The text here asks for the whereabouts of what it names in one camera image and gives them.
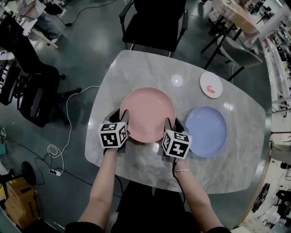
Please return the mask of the black office chair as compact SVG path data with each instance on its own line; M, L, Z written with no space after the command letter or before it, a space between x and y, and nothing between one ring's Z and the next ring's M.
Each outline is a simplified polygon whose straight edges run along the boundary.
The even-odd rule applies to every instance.
M18 93L23 93L20 113L31 123L44 127L49 121L51 111L54 109L63 122L68 125L69 120L61 110L61 100L72 94L81 93L80 87L58 93L60 81L65 79L57 68L40 61L29 39L20 35L12 43L12 54L15 56L21 69L27 73L27 84L20 84Z
M7 106L12 102L19 82L20 67L12 66L8 69L0 90L0 103Z

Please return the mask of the person's right forearm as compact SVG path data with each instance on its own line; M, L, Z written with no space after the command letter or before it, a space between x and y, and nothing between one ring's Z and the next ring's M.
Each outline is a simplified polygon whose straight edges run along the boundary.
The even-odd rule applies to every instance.
M192 174L185 160L177 159L174 173L183 190L192 216L202 232L206 233L213 228L223 227L212 209L207 193Z

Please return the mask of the small white plate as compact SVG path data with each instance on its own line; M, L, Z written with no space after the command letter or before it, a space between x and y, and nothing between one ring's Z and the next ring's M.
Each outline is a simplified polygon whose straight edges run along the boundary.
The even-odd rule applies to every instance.
M223 86L220 78L211 72L204 72L200 76L202 91L210 98L218 98L222 94Z

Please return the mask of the blue big plate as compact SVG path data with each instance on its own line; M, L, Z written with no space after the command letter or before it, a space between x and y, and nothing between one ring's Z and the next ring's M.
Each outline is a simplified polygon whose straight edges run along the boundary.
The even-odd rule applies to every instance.
M192 136L190 150L202 158L216 156L227 139L227 124L223 115L211 106L193 109L186 119L186 127Z

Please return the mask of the checkered cloth table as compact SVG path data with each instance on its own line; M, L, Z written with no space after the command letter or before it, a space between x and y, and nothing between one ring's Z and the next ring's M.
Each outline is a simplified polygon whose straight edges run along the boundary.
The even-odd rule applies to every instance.
M213 7L213 11L209 14L209 18L212 21L218 21L218 19L220 19L220 17L223 16L222 15L222 13L223 13L223 6L222 6L221 0L212 0L212 7ZM243 33L245 35L245 38L246 38L244 44L247 47L251 47L255 43L255 41L257 40L258 35L260 34L260 31L259 31L259 28L258 27L257 27L257 29L258 29L258 32L255 32L255 33L252 33L252 34L247 34L247 33L245 33L243 31Z

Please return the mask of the person's left forearm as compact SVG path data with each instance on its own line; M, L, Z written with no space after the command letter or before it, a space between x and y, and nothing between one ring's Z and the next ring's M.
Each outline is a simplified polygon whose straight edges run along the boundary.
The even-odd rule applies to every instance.
M102 165L90 191L89 202L79 222L93 223L103 230L106 228L113 199L116 159L116 148L105 152Z

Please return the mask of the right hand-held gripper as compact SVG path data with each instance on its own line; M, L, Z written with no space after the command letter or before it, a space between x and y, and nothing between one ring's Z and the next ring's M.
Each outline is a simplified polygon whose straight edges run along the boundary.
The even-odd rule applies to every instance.
M173 162L175 158L185 159L191 147L191 136L179 133L185 129L178 118L175 118L174 130L171 130L171 121L167 117L164 124L164 136L161 142L163 161Z

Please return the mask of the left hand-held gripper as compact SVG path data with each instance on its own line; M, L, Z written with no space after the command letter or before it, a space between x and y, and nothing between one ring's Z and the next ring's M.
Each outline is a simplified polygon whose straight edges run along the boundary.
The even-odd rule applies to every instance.
M118 153L125 153L126 141L129 132L127 131L129 122L129 111L126 109L120 119L120 108L114 110L104 118L104 123L98 127L98 135L103 154L108 149L117 149Z

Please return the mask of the black standing fan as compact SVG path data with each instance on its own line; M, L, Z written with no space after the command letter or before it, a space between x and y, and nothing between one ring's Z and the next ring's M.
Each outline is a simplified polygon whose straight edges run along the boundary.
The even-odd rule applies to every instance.
M32 166L27 161L24 161L21 164L21 174L15 176L14 170L10 169L7 174L0 175L0 184L5 184L6 182L18 178L24 178L26 182L31 186L34 186L36 184L35 172Z

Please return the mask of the large cardboard box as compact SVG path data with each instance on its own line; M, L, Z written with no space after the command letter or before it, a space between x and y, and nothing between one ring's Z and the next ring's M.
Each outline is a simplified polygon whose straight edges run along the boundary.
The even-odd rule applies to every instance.
M8 184L7 192L7 213L21 229L27 228L40 218L38 191L26 180L16 179Z

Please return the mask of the white desk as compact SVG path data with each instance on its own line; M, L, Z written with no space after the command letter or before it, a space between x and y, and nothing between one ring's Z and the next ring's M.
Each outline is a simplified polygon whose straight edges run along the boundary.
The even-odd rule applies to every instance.
M0 5L0 23L2 22L2 20L4 20L6 16L10 16L12 18L12 22L10 23L11 25L15 22L20 26L20 29L18 26L16 27L16 29L19 30L24 36L29 36L29 34L32 33L38 37L37 42L32 44L34 48L36 48L41 42L50 45L55 49L58 48L58 46L54 42L47 39L41 32L34 28L36 22L38 21L37 19L15 13L11 11L9 7Z

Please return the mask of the pink big plate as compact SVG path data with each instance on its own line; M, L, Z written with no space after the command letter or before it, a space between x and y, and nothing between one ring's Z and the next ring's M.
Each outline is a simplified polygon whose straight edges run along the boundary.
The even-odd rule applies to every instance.
M121 103L120 116L128 110L130 137L141 143L162 139L165 120L174 126L176 110L172 100L161 90L143 87L129 93Z

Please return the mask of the grey shell chair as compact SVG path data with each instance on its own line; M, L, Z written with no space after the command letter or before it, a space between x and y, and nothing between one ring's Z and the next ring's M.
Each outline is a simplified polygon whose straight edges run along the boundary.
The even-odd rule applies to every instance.
M232 79L245 68L251 68L262 64L262 59L255 54L254 50L246 50L233 39L226 36L225 33L217 34L215 38L212 39L212 41L202 49L201 54L203 54L214 43L216 43L217 47L205 65L204 69L207 69L216 54L224 56L226 59L228 59L229 62L240 66L240 68L234 74L232 74L227 79L227 81L232 81Z

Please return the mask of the person's black clothing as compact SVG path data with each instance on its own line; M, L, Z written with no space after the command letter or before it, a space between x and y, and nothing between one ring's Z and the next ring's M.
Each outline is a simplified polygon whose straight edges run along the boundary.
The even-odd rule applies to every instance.
M156 189L130 182L117 209L118 217L111 233L200 233L191 211L184 208L176 192ZM89 222L72 222L65 233L105 233L98 225ZM226 227L217 227L206 233L231 233Z

